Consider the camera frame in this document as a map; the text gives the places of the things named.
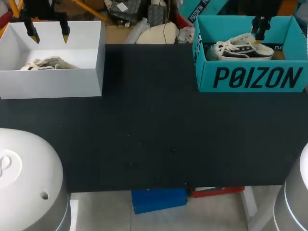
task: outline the plastic bag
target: plastic bag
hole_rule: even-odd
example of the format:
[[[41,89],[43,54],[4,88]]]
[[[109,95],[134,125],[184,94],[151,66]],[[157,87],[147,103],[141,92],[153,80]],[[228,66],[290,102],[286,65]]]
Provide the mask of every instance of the plastic bag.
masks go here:
[[[131,30],[128,38],[124,41],[124,43],[136,43],[139,39],[140,34],[150,28],[150,24],[148,24],[147,22],[148,20],[146,18],[143,18],[140,22],[138,22]]]
[[[179,43],[192,43],[194,37],[194,27],[184,27],[178,36]]]

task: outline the white sneaker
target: white sneaker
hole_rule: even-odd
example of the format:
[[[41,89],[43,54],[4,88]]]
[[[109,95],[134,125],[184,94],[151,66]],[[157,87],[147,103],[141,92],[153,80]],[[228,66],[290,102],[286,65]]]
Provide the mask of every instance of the white sneaker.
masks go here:
[[[26,70],[48,70],[48,69],[78,69],[78,67],[69,64],[60,57],[54,56],[47,59],[36,59],[22,67],[21,71]]]
[[[255,37],[243,34],[226,42],[217,42],[206,53],[207,60],[271,60],[274,50],[262,44],[255,44]]]

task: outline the cardboard box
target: cardboard box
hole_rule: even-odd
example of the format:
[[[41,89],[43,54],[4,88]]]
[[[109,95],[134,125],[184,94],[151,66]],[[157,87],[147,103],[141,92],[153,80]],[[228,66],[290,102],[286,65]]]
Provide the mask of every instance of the cardboard box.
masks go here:
[[[193,55],[200,92],[302,92],[308,81],[306,40],[294,17],[273,17],[267,45],[283,50],[285,60],[207,61],[204,44],[227,41],[251,31],[253,17],[199,16]]]
[[[8,25],[0,39],[0,97],[2,99],[101,96],[105,59],[104,23],[68,22],[65,44],[59,22],[34,23],[37,44],[24,23]],[[35,59],[59,56],[79,69],[20,69]]]

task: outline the black table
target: black table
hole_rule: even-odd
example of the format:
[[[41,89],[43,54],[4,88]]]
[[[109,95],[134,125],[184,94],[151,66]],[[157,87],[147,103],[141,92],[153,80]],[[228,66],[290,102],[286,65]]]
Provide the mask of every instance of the black table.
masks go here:
[[[106,48],[102,97],[0,101],[71,192],[282,184],[308,142],[304,93],[199,93],[190,45]]]

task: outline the blue container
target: blue container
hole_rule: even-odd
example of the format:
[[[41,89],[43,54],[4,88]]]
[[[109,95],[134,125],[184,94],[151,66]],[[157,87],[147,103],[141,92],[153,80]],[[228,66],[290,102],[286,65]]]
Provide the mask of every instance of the blue container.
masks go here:
[[[207,61],[203,44],[249,33],[253,17],[199,16],[192,45],[200,92],[302,92],[308,82],[306,39],[292,16],[273,17],[263,43],[283,50],[285,60]]]
[[[185,189],[132,190],[131,198],[135,214],[140,214],[185,205],[187,193]]]

